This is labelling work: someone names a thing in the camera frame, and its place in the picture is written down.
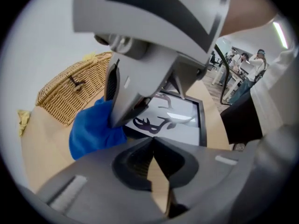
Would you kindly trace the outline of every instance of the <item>black cable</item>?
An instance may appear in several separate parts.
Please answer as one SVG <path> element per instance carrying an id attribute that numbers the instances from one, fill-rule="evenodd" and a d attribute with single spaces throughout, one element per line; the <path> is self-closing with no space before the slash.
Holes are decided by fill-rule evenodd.
<path id="1" fill-rule="evenodd" d="M 228 75 L 229 75 L 229 66 L 228 66 L 228 62 L 227 62 L 227 60 L 225 59 L 223 53 L 220 51 L 220 49 L 219 49 L 219 47 L 217 46 L 217 44 L 215 44 L 215 50 L 217 51 L 218 55 L 220 56 L 221 60 L 223 61 L 223 64 L 225 65 L 225 68 L 226 68 L 225 81 L 224 81 L 224 85 L 223 85 L 222 92 L 221 92 L 220 103 L 221 103 L 222 105 L 231 105 L 231 104 L 223 103 L 223 102 L 222 102 L 223 94 L 224 94 L 226 85 L 227 85 L 227 83 L 228 83 Z"/>

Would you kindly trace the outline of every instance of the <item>wicker basket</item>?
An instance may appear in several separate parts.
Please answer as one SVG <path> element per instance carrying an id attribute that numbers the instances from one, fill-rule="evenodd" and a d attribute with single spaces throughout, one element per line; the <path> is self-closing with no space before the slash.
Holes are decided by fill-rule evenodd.
<path id="1" fill-rule="evenodd" d="M 111 55 L 111 52 L 101 53 L 61 72 L 38 92 L 36 106 L 68 126 L 76 114 L 103 90 Z"/>

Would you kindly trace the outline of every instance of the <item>wooden table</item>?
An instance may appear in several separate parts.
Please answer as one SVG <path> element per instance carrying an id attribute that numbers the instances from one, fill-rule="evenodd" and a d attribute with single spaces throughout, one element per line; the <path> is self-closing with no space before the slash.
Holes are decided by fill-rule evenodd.
<path id="1" fill-rule="evenodd" d="M 228 138 L 220 114 L 202 81 L 197 81 L 187 95 L 203 101 L 207 147 L 229 150 Z M 92 106 L 103 96 L 101 91 L 87 106 Z M 71 126 L 64 127 L 43 108 L 35 107 L 21 138 L 22 154 L 30 188 L 37 192 L 52 176 L 74 162 L 68 145 Z M 166 210 L 169 183 L 157 162 L 153 159 L 148 173 L 152 181 L 152 195 L 161 208 Z"/>

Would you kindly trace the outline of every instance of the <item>yellow cloth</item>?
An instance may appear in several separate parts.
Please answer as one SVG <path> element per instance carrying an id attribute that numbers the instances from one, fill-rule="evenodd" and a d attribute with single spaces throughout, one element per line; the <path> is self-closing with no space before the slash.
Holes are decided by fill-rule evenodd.
<path id="1" fill-rule="evenodd" d="M 28 123 L 28 120 L 30 118 L 30 112 L 26 110 L 18 110 L 19 115 L 19 136 L 21 137 L 23 135 L 23 132 L 26 128 L 26 125 Z"/>
<path id="2" fill-rule="evenodd" d="M 93 59 L 94 57 L 95 57 L 95 52 L 87 54 L 87 55 L 85 55 L 83 57 L 83 61 L 87 61 L 87 60 Z"/>

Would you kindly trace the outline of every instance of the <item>deer antler drawing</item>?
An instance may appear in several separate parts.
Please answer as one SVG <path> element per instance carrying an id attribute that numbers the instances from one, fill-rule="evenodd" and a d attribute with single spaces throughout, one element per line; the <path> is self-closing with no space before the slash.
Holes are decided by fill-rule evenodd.
<path id="1" fill-rule="evenodd" d="M 170 100 L 170 98 L 167 95 L 165 95 L 165 94 L 156 94 L 155 97 L 159 98 L 159 99 L 164 99 L 168 103 L 168 107 L 159 106 L 158 108 L 164 108 L 164 109 L 168 109 L 168 110 L 173 110 L 173 107 L 171 106 L 171 100 Z"/>
<path id="2" fill-rule="evenodd" d="M 172 122 L 172 120 L 170 118 L 162 118 L 162 117 L 158 117 L 159 119 L 163 119 L 163 122 L 157 126 L 157 125 L 151 125 L 150 124 L 150 120 L 148 118 L 146 118 L 146 122 L 144 121 L 144 119 L 139 119 L 139 118 L 135 118 L 133 119 L 133 124 L 139 128 L 139 129 L 142 129 L 142 130 L 146 130 L 146 131 L 149 131 L 150 133 L 152 134 L 157 134 L 161 131 L 162 127 L 164 125 L 166 125 L 167 123 L 170 123 L 168 126 L 167 126 L 167 129 L 173 129 L 176 127 L 177 124 L 187 124 L 188 122 L 190 122 L 192 119 L 195 118 L 195 116 L 189 118 L 189 119 L 185 119 L 185 120 L 182 120 L 182 121 L 177 121 L 177 122 Z"/>

